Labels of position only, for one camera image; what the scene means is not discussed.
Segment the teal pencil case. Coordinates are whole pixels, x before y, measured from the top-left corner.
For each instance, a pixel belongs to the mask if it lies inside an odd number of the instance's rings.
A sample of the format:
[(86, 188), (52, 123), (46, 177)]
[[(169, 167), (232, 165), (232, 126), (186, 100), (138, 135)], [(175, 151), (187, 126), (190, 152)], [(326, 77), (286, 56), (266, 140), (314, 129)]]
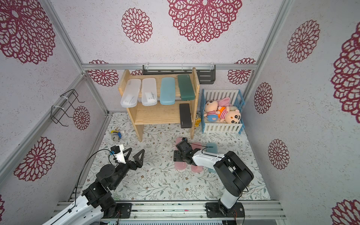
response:
[(208, 142), (206, 144), (205, 152), (207, 154), (218, 154), (218, 147), (217, 144), (214, 142)]

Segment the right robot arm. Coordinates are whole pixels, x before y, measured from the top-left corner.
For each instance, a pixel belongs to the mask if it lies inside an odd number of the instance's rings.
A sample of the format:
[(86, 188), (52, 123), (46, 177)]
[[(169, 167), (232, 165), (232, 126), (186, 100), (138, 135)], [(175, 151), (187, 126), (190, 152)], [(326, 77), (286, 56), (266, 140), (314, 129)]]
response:
[(207, 203), (206, 210), (209, 213), (220, 214), (221, 217), (234, 215), (243, 210), (242, 204), (238, 202), (243, 192), (248, 192), (248, 185), (254, 179), (251, 170), (233, 151), (226, 154), (211, 153), (207, 150), (210, 146), (192, 144), (187, 138), (183, 138), (176, 144), (173, 160), (185, 162), (196, 167), (206, 167), (216, 171), (225, 191), (217, 203)]

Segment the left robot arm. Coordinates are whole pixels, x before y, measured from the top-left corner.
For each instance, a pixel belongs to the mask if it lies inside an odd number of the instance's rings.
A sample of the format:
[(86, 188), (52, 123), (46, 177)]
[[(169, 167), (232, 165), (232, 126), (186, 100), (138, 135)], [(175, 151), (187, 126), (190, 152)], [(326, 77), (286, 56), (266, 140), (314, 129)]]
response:
[(95, 181), (68, 207), (45, 222), (46, 225), (99, 225), (102, 218), (128, 219), (132, 204), (117, 203), (111, 191), (116, 190), (130, 170), (143, 166), (145, 150), (140, 150), (129, 160), (132, 148), (111, 147), (117, 166), (107, 164), (96, 175)]

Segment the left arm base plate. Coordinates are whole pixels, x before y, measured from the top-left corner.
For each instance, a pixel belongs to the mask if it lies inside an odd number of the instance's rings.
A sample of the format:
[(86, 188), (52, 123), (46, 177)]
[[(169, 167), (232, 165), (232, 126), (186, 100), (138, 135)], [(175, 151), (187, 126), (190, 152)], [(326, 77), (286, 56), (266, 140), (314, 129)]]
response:
[(132, 211), (133, 204), (131, 203), (117, 203), (113, 218), (128, 219)]

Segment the pink pencil case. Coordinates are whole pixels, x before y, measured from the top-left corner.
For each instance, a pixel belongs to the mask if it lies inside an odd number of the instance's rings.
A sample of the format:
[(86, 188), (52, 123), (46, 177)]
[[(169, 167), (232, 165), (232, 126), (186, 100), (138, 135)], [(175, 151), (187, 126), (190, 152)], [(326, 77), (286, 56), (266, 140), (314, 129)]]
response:
[[(191, 146), (193, 149), (196, 149), (196, 148), (201, 148), (200, 146), (201, 144), (199, 142), (195, 142), (195, 143), (192, 143)], [(201, 173), (203, 171), (203, 167), (202, 166), (194, 166), (194, 165), (191, 165), (191, 171), (194, 172), (194, 173)]]
[[(175, 140), (175, 144), (177, 144), (177, 143), (179, 143), (179, 142), (181, 142), (181, 141), (182, 141), (182, 138), (181, 138), (181, 137), (178, 137), (178, 138), (176, 138), (176, 140)], [(176, 170), (179, 170), (179, 171), (185, 170), (186, 167), (187, 167), (187, 163), (186, 163), (186, 162), (174, 162), (174, 168), (175, 168)]]

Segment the black pencil case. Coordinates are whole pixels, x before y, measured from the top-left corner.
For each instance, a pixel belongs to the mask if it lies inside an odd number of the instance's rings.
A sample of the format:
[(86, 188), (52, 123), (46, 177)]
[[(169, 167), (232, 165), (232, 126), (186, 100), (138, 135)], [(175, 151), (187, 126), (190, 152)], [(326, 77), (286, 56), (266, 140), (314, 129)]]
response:
[(189, 104), (179, 104), (181, 128), (192, 128), (191, 111)]

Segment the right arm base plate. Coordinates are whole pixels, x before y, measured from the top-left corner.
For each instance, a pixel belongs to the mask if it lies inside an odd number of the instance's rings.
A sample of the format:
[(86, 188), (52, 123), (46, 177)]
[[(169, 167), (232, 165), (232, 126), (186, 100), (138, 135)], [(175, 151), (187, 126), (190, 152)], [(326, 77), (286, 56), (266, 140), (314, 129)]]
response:
[(243, 218), (245, 210), (242, 203), (237, 202), (232, 208), (228, 209), (221, 202), (207, 202), (205, 211), (208, 218)]

